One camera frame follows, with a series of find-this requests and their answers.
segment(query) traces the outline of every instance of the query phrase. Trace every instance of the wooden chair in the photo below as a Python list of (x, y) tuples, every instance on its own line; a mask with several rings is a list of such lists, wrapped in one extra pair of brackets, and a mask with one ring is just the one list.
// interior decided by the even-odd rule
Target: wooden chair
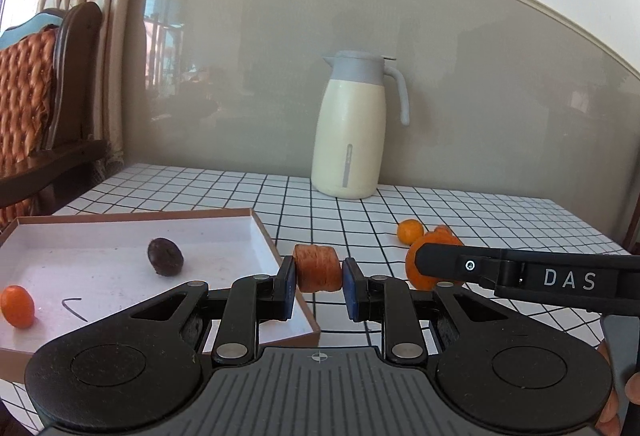
[(626, 230), (625, 239), (622, 241), (622, 248), (631, 254), (640, 254), (640, 243), (638, 243), (638, 223), (640, 223), (640, 195), (636, 201), (636, 207), (631, 216), (629, 227)]
[(0, 37), (0, 230), (51, 213), (52, 183), (106, 154), (105, 141), (90, 140), (87, 110), (101, 21), (88, 2)]

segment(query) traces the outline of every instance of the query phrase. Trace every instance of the small orange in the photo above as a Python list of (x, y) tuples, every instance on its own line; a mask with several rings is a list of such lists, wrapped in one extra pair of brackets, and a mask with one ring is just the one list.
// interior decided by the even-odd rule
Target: small orange
[(398, 223), (398, 239), (406, 245), (424, 236), (424, 227), (418, 220), (404, 220)]
[(29, 292), (22, 286), (7, 286), (0, 296), (0, 310), (6, 321), (16, 328), (30, 328), (35, 307)]
[[(409, 283), (415, 286), (418, 290), (430, 291), (441, 281), (447, 281), (447, 279), (440, 279), (437, 277), (430, 277), (428, 275), (422, 275), (415, 266), (415, 253), (425, 243), (439, 243), (441, 245), (462, 245), (460, 241), (447, 227), (446, 225), (439, 225), (433, 232), (427, 232), (421, 238), (412, 243), (411, 247), (406, 253), (404, 258), (404, 272)], [(455, 281), (457, 285), (462, 285), (461, 282)]]

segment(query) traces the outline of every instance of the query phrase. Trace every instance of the human hand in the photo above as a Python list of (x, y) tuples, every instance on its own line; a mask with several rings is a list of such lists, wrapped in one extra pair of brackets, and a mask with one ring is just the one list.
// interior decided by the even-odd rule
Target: human hand
[[(610, 365), (609, 350), (604, 340), (600, 346), (598, 346), (598, 351), (607, 359)], [(625, 394), (632, 403), (640, 405), (640, 372), (636, 372), (626, 383)], [(602, 410), (600, 419), (596, 424), (596, 429), (602, 432), (604, 436), (620, 436), (621, 427), (620, 418), (618, 418), (618, 394), (615, 389), (611, 390), (611, 395)]]

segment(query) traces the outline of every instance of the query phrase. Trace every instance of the grid tablecloth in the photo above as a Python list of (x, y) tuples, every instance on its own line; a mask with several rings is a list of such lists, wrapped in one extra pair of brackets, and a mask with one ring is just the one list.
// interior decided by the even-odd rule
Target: grid tablecloth
[[(138, 163), (109, 178), (57, 214), (103, 214), (251, 207), (281, 256), (296, 243), (330, 245), (353, 257), (365, 275), (406, 279), (407, 247), (396, 226), (418, 218), (429, 229), (448, 225), (465, 245), (542, 252), (627, 254), (607, 236), (548, 199), (455, 190), (380, 185), (363, 200), (336, 199), (313, 189), (309, 178), (209, 171)], [(490, 290), (465, 285), (595, 346), (599, 315), (584, 310), (496, 299)], [(304, 294), (321, 327), (320, 346), (380, 345), (381, 327), (353, 323), (342, 291)], [(422, 321), (430, 353), (428, 322)], [(21, 384), (0, 380), (0, 398), (32, 432), (42, 428)]]

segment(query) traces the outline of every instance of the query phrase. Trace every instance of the teal fabric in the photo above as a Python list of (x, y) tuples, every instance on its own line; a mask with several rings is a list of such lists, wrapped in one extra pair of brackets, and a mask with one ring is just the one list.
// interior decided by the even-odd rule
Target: teal fabric
[(5, 30), (4, 34), (0, 36), (0, 50), (17, 43), (20, 39), (25, 38), (29, 34), (39, 32), (43, 26), (46, 25), (58, 25), (62, 24), (62, 18), (54, 16), (53, 14), (40, 13), (33, 16), (26, 23)]

